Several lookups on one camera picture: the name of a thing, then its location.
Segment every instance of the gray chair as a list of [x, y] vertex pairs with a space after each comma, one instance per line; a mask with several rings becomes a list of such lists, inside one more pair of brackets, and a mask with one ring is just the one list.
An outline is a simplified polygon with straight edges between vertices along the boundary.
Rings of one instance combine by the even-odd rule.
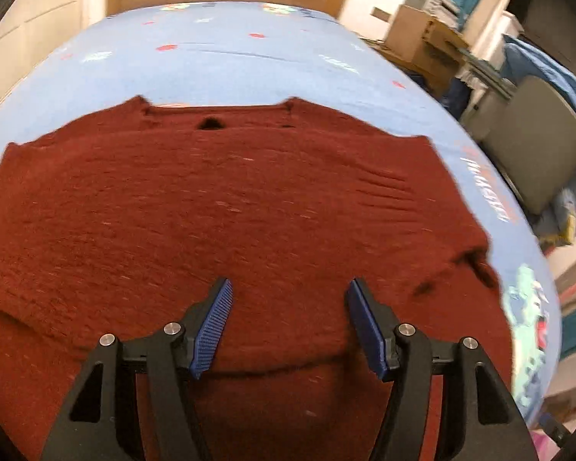
[[576, 112], [546, 81], [526, 76], [510, 99], [494, 91], [462, 119], [523, 209], [539, 215], [576, 175]]

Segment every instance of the metal screw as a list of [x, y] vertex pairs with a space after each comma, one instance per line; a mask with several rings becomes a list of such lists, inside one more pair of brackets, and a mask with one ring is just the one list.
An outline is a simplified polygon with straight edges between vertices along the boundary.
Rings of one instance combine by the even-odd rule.
[[169, 322], [164, 326], [166, 334], [177, 334], [179, 331], [181, 331], [181, 325], [178, 322]]
[[100, 340], [99, 340], [99, 341], [100, 341], [100, 344], [101, 344], [103, 347], [107, 347], [107, 346], [109, 346], [109, 345], [113, 345], [113, 343], [114, 343], [114, 341], [115, 341], [115, 336], [112, 335], [110, 332], [108, 332], [107, 334], [103, 334], [103, 335], [100, 337]]
[[416, 332], [416, 328], [411, 324], [401, 324], [399, 326], [399, 332], [403, 336], [412, 336]]
[[463, 345], [465, 345], [470, 350], [475, 350], [478, 348], [478, 341], [475, 338], [467, 337], [463, 340]]

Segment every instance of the cartoon print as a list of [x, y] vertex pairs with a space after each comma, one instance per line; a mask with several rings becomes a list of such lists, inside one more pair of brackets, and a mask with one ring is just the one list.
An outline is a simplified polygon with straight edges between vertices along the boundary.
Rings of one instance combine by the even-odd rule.
[[49, 54], [49, 57], [59, 57], [61, 60], [70, 59], [73, 54], [70, 52], [71, 44], [64, 43], [63, 45], [57, 47], [53, 52]]
[[298, 9], [298, 12], [306, 18], [311, 18], [311, 19], [315, 19], [313, 13], [311, 12], [311, 10], [307, 9], [307, 8], [300, 8]]
[[94, 53], [89, 53], [87, 54], [83, 60], [81, 61], [82, 63], [88, 63], [91, 61], [103, 61], [105, 60], [107, 57], [111, 57], [113, 55], [113, 52], [94, 52]]
[[156, 50], [158, 50], [159, 52], [164, 52], [166, 50], [175, 50], [177, 48], [177, 45], [174, 44], [169, 44], [169, 45], [162, 45], [156, 48]]
[[266, 12], [271, 12], [276, 15], [289, 15], [292, 12], [296, 12], [296, 8], [289, 7], [288, 5], [278, 5], [276, 3], [263, 3], [262, 10]]
[[346, 71], [349, 72], [355, 72], [355, 73], [359, 73], [354, 67], [350, 66], [349, 64], [346, 63], [342, 63], [341, 61], [338, 61], [337, 59], [332, 59], [331, 57], [328, 57], [326, 55], [320, 55], [319, 57], [323, 58], [324, 61], [326, 61], [329, 64], [333, 64], [334, 66], [337, 67], [341, 67], [342, 69], [345, 69]]
[[476, 187], [480, 189], [482, 197], [491, 206], [495, 215], [502, 222], [513, 221], [514, 216], [511, 215], [511, 209], [506, 206], [505, 200], [500, 197], [501, 192], [498, 189], [498, 183], [492, 178], [493, 174], [490, 164], [482, 159], [482, 155], [478, 155], [472, 149], [464, 149], [467, 153], [466, 156], [461, 158], [467, 164], [467, 169], [473, 176], [473, 181]]
[[165, 7], [162, 7], [160, 10], [183, 10], [189, 6], [190, 3], [174, 3], [172, 5], [166, 5]]
[[512, 396], [526, 417], [539, 398], [539, 371], [546, 362], [548, 343], [548, 300], [542, 285], [527, 265], [516, 272], [516, 286], [510, 286], [502, 296], [505, 315], [510, 322], [514, 344]]

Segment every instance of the red sweater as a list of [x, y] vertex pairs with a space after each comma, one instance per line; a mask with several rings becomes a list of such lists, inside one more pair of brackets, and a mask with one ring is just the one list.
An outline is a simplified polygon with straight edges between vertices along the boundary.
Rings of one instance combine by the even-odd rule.
[[299, 99], [133, 98], [10, 144], [0, 164], [0, 421], [37, 460], [100, 335], [147, 335], [225, 275], [233, 311], [194, 386], [214, 459], [366, 460], [389, 385], [349, 325], [349, 280], [430, 337], [476, 337], [509, 383], [486, 253], [426, 138]]

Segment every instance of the blue bedsheet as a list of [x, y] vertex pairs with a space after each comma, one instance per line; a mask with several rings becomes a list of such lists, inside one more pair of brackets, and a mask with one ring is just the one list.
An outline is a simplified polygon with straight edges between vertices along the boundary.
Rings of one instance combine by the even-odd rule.
[[296, 96], [394, 135], [430, 137], [491, 238], [490, 263], [513, 328], [513, 394], [533, 420], [561, 334], [547, 263], [490, 162], [405, 74], [320, 12], [237, 2], [132, 10], [80, 33], [14, 89], [0, 106], [0, 157], [10, 141], [32, 141], [135, 95], [191, 106], [275, 104]]

